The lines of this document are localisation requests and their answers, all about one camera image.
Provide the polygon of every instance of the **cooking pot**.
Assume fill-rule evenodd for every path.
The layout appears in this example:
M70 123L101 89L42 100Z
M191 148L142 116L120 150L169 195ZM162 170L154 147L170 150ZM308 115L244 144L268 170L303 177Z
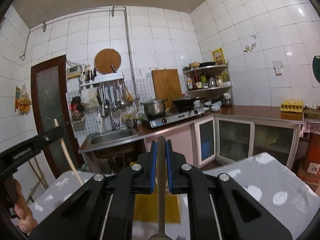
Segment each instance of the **cooking pot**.
M150 99L149 101L145 103L140 103L144 107L144 113L147 116L156 116L161 115L165 113L165 104L164 102L167 101L167 99Z

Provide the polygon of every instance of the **wall outlet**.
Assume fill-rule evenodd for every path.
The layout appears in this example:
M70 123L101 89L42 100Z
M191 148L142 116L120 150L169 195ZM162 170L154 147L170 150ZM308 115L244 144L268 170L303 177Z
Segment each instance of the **wall outlet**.
M281 60L277 60L277 61L273 61L273 68L275 69L276 75L281 75L282 74L282 61Z
M307 169L307 172L311 173L311 174L317 174L318 171L319 171L319 168L320 168L320 164L318 164L318 163L310 163L309 167Z

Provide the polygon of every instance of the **wooden stick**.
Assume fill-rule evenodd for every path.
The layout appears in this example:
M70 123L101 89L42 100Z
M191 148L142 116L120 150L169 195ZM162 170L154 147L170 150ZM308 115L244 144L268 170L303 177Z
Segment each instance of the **wooden stick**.
M59 124L58 124L57 119L53 119L53 121L54 121L54 126L55 126L55 127L58 127ZM62 147L63 153L64 153L64 155L65 155L65 157L66 157L66 159L67 159L67 161L68 161L68 163L69 163L70 168L72 169L73 173L75 174L75 176L76 176L77 179L79 180L80 185L82 186L82 185L83 185L82 179L80 178L80 176L79 176L79 174L78 174L78 172L77 172L77 170L76 170L76 167L75 167L75 165L73 164L73 162L72 162L72 160L71 160L71 157L70 157L70 155L69 155L69 152L68 152L68 150L67 150L67 147L66 147L66 144L65 144L63 138L59 139L59 141L60 141L60 143L61 143L61 147Z

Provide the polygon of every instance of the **round wooden cutting board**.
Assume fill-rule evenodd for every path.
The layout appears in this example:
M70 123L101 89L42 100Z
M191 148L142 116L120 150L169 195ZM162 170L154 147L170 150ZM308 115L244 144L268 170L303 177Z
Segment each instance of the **round wooden cutting board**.
M94 58L94 66L101 74L113 73L111 65L115 70L121 65L121 56L115 49L103 49Z

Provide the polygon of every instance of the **wooden door frame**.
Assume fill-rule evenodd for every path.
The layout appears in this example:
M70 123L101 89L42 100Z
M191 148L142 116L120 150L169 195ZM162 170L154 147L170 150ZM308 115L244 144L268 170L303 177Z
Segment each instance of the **wooden door frame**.
M84 164L84 160L80 154L78 154L79 145L78 141L75 138L72 130L72 126L70 124L70 116L68 111L68 103L66 99L66 93L67 93L67 81L66 81L66 55L56 57L53 59L50 59L48 61L39 63L38 65L35 65L31 68L31 98L32 98L32 108L33 108L33 116L36 123L37 132L41 133L44 132L41 116L40 116L40 108L38 103L38 96L37 96L37 80L36 76L37 73L40 71L49 69L53 66L58 66L58 80L59 80L59 92L60 92L60 100L61 100L61 106L62 106L62 114L65 124L68 124L66 126L67 136L69 138L69 141L72 146L72 150L75 154L75 158L81 166ZM58 167L51 155L51 152L49 150L49 147L45 147L43 149L44 156L48 161L49 167L52 170L53 175L55 178L58 178L61 174L58 170Z

